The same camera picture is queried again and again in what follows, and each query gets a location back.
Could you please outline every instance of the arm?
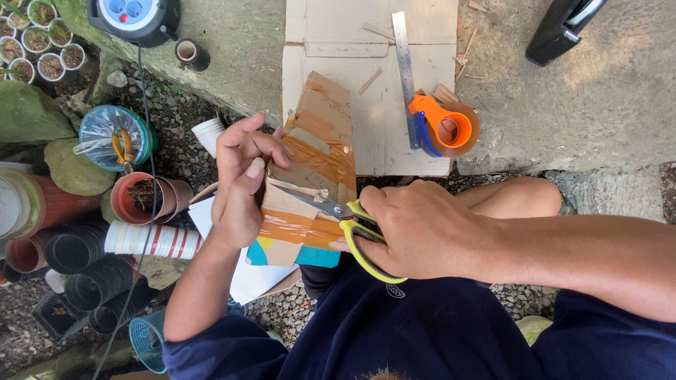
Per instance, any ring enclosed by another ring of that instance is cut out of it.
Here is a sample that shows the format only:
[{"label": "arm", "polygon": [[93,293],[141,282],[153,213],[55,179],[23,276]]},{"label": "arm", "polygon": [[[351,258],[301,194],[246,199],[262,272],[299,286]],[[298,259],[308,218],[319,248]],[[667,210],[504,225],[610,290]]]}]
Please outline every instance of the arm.
[{"label": "arm", "polygon": [[365,239],[358,245],[395,276],[565,287],[646,318],[676,321],[669,301],[676,292],[675,227],[622,216],[477,216],[426,181],[367,187],[360,199],[387,245]]},{"label": "arm", "polygon": [[169,299],[164,319],[164,338],[170,342],[195,337],[211,327],[226,310],[241,248],[251,245],[262,224],[254,198],[264,178],[265,161],[271,156],[288,168],[291,156],[280,140],[255,131],[262,114],[228,127],[216,142],[218,192],[212,206],[212,227]]}]

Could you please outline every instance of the pliers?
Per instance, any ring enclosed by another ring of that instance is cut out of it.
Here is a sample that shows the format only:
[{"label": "pliers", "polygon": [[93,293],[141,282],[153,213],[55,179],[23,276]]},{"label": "pliers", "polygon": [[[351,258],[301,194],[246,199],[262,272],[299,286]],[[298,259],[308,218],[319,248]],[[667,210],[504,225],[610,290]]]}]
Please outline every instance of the pliers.
[{"label": "pliers", "polygon": [[131,152],[132,151],[131,137],[129,137],[129,133],[126,131],[126,129],[120,129],[120,134],[122,135],[124,152],[122,151],[122,146],[120,145],[120,137],[118,136],[117,133],[113,133],[112,135],[110,135],[110,139],[113,144],[113,150],[115,151],[115,154],[118,156],[118,164],[121,164],[124,169],[124,172],[129,174],[134,171],[131,164],[132,162],[134,162],[136,155]]},{"label": "pliers", "polygon": [[373,264],[368,260],[368,258],[366,258],[366,256],[362,254],[357,245],[354,243],[354,235],[357,235],[376,243],[386,244],[385,238],[382,235],[359,223],[362,222],[371,224],[374,228],[378,227],[378,222],[376,222],[376,220],[371,215],[369,215],[368,212],[364,210],[364,208],[362,208],[362,206],[359,204],[359,199],[354,202],[347,202],[344,205],[337,203],[331,198],[328,198],[323,202],[317,202],[314,201],[312,196],[301,193],[300,191],[287,189],[277,185],[273,186],[289,195],[292,195],[296,199],[305,202],[309,206],[316,208],[324,214],[333,216],[340,220],[340,227],[343,229],[343,231],[345,231],[345,239],[347,240],[347,244],[349,245],[349,249],[352,251],[354,258],[357,260],[359,265],[366,269],[366,271],[373,277],[380,281],[391,284],[398,284],[407,280],[405,277],[393,276],[385,272],[376,264]]}]

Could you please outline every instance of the person's left hand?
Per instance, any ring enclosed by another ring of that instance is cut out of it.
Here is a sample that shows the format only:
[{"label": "person's left hand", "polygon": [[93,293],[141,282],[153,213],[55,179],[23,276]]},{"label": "person's left hand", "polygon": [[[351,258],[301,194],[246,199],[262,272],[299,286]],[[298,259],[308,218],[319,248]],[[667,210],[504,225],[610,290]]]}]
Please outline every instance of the person's left hand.
[{"label": "person's left hand", "polygon": [[288,168],[293,155],[282,143],[282,130],[272,136],[256,129],[265,115],[257,114],[229,126],[216,141],[218,192],[212,206],[212,239],[231,248],[250,246],[263,223],[254,195],[265,176],[265,160],[271,156],[281,168]]}]

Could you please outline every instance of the shirt logo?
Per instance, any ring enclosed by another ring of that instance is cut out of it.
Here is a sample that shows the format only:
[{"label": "shirt logo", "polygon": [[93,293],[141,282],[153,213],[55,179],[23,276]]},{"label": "shirt logo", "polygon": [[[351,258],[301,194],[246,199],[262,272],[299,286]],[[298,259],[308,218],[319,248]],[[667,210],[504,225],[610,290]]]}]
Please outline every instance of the shirt logo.
[{"label": "shirt logo", "polygon": [[397,285],[385,284],[385,288],[387,289],[387,293],[389,293],[389,295],[391,295],[394,298],[406,297],[406,293],[404,293],[401,289],[399,289]]}]

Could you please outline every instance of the black tape roll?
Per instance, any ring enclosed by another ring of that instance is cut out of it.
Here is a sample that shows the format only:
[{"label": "black tape roll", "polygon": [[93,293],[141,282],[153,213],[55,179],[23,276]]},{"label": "black tape roll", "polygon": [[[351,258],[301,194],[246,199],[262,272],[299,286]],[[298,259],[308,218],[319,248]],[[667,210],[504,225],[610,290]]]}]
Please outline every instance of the black tape roll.
[{"label": "black tape roll", "polygon": [[188,66],[192,71],[204,71],[209,67],[209,53],[191,39],[178,40],[174,54],[181,68]]}]

